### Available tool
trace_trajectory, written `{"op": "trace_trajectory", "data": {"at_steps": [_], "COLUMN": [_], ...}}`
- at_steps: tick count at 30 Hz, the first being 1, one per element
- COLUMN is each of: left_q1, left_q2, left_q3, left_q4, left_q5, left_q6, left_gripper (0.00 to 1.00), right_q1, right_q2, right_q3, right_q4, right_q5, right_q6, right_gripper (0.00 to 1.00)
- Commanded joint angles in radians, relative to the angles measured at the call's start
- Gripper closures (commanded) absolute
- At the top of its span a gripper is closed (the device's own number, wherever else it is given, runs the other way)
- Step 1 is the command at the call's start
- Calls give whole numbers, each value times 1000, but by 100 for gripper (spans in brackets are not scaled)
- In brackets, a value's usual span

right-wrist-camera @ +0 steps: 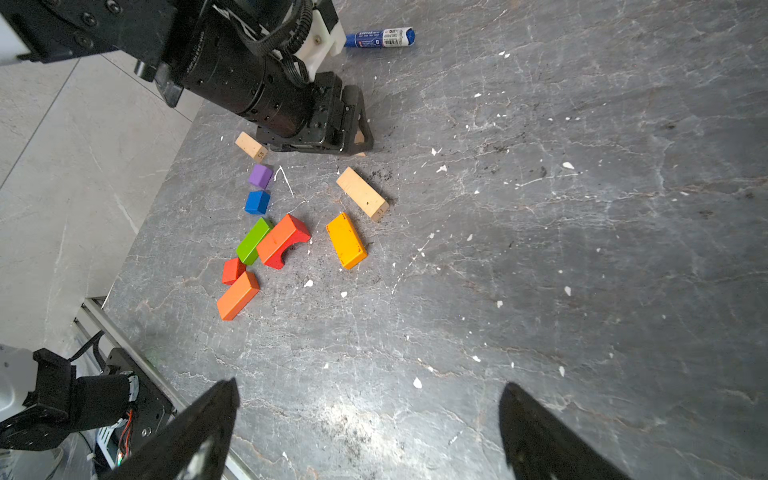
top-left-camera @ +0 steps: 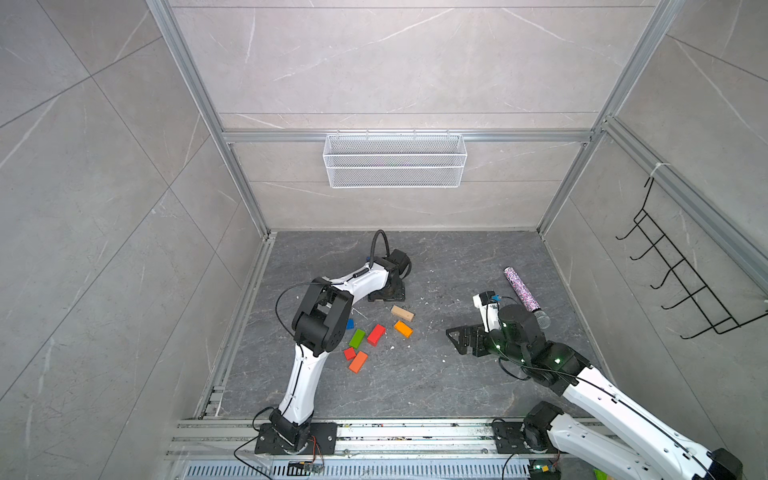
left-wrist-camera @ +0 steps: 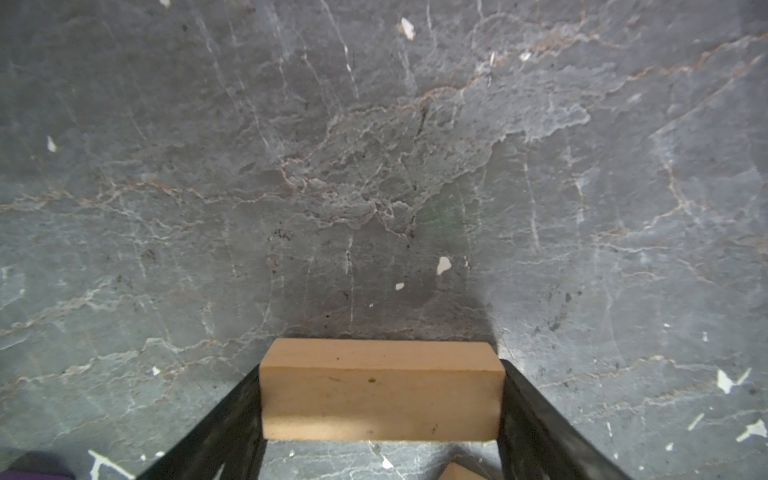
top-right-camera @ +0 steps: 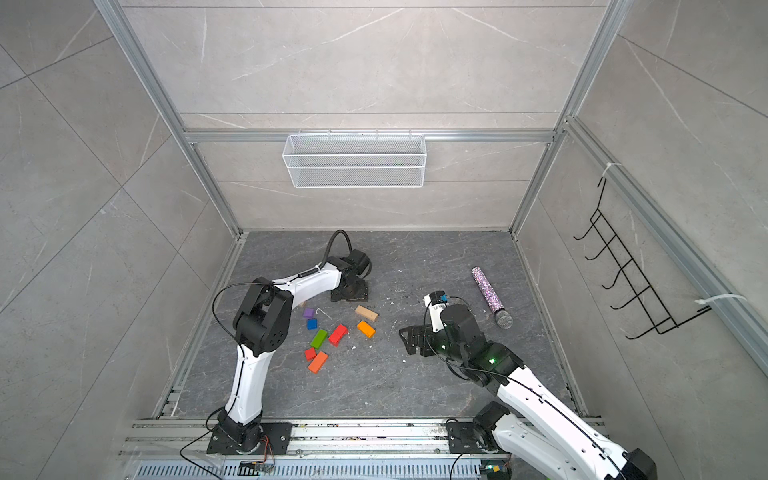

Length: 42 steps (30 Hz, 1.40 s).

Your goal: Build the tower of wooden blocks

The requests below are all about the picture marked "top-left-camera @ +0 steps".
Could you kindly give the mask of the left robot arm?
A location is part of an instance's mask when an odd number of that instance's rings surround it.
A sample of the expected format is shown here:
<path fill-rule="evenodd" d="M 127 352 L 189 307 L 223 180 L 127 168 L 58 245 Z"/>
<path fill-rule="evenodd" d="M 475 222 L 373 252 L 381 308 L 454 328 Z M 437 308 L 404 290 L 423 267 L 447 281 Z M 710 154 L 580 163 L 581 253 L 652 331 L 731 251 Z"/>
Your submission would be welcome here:
<path fill-rule="evenodd" d="M 387 234 L 374 233 L 364 265 L 340 278 L 318 277 L 306 284 L 292 324 L 294 362 L 285 395 L 272 409 L 269 426 L 282 449 L 298 453 L 310 441 L 314 400 L 327 358 L 341 343 L 352 307 L 362 299 L 394 302 L 405 299 L 404 279 L 412 263 L 391 249 Z"/>

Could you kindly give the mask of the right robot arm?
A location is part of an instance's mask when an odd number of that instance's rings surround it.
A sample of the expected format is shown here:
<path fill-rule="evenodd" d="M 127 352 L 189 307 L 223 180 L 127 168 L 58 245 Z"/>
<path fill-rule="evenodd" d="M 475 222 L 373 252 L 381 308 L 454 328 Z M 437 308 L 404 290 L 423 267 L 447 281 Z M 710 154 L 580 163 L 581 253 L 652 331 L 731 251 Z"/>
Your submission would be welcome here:
<path fill-rule="evenodd" d="M 725 448 L 711 450 L 680 434 L 614 386 L 570 346 L 548 340 L 537 316 L 520 304 L 479 296 L 482 321 L 449 328 L 462 354 L 494 355 L 501 364 L 579 406 L 610 430 L 601 434 L 542 401 L 524 418 L 521 435 L 534 453 L 556 449 L 614 479 L 740 479 L 742 462 Z"/>

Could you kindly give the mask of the natural wood block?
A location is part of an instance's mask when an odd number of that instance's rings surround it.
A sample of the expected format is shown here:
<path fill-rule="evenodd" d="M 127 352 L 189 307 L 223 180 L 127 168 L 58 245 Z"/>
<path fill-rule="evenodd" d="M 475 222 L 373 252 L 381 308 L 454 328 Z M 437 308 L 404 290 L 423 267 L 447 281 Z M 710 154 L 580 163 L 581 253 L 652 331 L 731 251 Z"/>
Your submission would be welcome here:
<path fill-rule="evenodd" d="M 408 310 L 406 310 L 404 308 L 401 308 L 399 306 L 393 306 L 391 308 L 391 313 L 395 317 L 399 318 L 402 321 L 406 321 L 406 322 L 412 322 L 414 317 L 415 317 L 414 313 L 412 313 L 412 312 L 410 312 L 410 311 L 408 311 Z"/>

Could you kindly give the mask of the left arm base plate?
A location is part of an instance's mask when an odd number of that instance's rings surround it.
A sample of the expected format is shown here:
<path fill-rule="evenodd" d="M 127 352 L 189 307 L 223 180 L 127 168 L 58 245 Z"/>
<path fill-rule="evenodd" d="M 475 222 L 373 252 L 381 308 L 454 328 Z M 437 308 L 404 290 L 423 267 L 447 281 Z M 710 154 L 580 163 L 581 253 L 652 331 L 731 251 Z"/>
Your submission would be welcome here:
<path fill-rule="evenodd" d="M 264 423 L 259 427 L 254 452 L 272 455 L 331 455 L 335 451 L 338 427 L 333 422 L 311 422 L 286 428 Z"/>

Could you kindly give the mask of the red arch block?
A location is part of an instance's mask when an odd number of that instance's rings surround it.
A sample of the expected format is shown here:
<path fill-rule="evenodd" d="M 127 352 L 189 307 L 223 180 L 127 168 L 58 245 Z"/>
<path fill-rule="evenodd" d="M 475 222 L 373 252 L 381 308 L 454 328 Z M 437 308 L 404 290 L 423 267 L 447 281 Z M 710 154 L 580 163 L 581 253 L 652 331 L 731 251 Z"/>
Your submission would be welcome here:
<path fill-rule="evenodd" d="M 367 336 L 367 342 L 372 346 L 377 346 L 385 333 L 386 328 L 383 325 L 377 324 Z"/>

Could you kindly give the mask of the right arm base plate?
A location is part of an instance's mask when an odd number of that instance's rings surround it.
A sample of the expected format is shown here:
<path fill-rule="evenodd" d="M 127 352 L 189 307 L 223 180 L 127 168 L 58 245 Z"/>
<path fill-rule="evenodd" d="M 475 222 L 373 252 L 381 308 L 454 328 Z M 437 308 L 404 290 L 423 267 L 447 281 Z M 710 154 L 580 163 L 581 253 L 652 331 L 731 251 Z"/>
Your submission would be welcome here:
<path fill-rule="evenodd" d="M 529 454 L 532 450 L 525 439 L 523 423 L 493 419 L 490 423 L 492 439 L 499 454 Z"/>

